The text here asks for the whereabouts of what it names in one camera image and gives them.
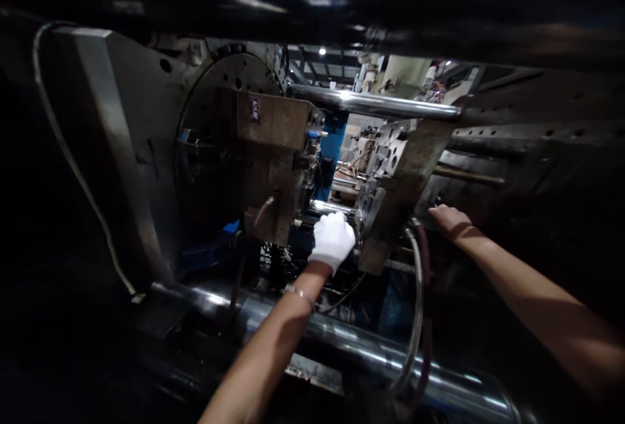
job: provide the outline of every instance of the blue component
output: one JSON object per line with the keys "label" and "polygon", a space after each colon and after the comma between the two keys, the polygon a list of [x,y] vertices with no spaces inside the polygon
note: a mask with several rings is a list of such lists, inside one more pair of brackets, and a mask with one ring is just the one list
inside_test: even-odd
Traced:
{"label": "blue component", "polygon": [[391,271],[378,320],[378,334],[394,341],[407,341],[412,329],[411,283],[406,273]]}
{"label": "blue component", "polygon": [[187,271],[214,268],[230,261],[236,247],[236,232],[240,221],[226,225],[219,235],[206,244],[187,247],[182,250],[182,266]]}
{"label": "blue component", "polygon": [[[322,162],[324,158],[332,160],[332,171],[329,172],[330,175],[324,174],[322,183],[326,196],[329,196],[330,187],[332,186],[332,176],[334,175],[337,161],[339,160],[340,145],[343,142],[343,136],[345,136],[345,126],[347,124],[347,118],[350,117],[350,114],[329,110],[324,110],[324,113],[326,114],[324,131],[327,132],[327,136],[321,141],[320,161]],[[324,199],[324,193],[321,188],[317,188],[315,199],[327,201],[327,199]]]}

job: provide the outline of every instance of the circular platen plate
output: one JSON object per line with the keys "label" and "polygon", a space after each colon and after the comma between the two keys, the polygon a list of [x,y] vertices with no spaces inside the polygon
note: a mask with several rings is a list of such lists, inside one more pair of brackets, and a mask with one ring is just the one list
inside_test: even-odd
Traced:
{"label": "circular platen plate", "polygon": [[243,172],[253,165],[236,137],[235,110],[222,87],[283,95],[277,76],[250,53],[233,53],[212,64],[192,90],[176,146],[176,185],[190,242],[203,242],[239,218]]}

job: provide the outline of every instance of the hand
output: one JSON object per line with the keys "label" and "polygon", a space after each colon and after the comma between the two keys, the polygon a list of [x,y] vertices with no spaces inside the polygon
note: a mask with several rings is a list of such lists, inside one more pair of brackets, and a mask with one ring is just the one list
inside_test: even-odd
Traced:
{"label": "hand", "polygon": [[443,235],[454,243],[473,227],[473,222],[467,215],[456,208],[440,205],[437,208],[430,208],[428,211],[438,222]]}
{"label": "hand", "polygon": [[321,216],[321,220],[314,225],[314,248],[308,261],[326,263],[336,274],[355,243],[354,229],[347,223],[345,214],[334,212]]}

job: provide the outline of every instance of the blue bracket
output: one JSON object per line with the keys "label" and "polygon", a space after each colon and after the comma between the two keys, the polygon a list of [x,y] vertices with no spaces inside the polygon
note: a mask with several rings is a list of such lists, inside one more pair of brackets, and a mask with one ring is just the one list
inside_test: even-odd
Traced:
{"label": "blue bracket", "polygon": [[210,242],[184,248],[182,266],[187,272],[215,268],[232,259],[236,247],[239,221],[224,226],[221,233]]}
{"label": "blue bracket", "polygon": [[317,187],[315,193],[315,199],[322,201],[327,200],[327,196],[330,194],[330,187],[332,186],[332,176],[336,170],[337,161],[340,155],[340,145],[343,142],[345,136],[345,127],[347,125],[347,119],[350,117],[349,113],[341,111],[328,111],[324,110],[326,114],[326,123],[324,124],[324,131],[327,132],[327,136],[321,139],[321,162],[325,159],[332,161],[331,171],[323,172],[322,186],[324,191],[320,187]]}

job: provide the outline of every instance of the bracelet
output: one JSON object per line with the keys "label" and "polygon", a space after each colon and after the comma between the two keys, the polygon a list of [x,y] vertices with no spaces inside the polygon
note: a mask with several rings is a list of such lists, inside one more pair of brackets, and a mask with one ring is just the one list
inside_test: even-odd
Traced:
{"label": "bracelet", "polygon": [[314,313],[314,302],[306,295],[306,293],[295,287],[293,284],[287,284],[285,287],[285,294],[289,292],[290,294],[295,294],[302,297],[311,307],[311,314]]}

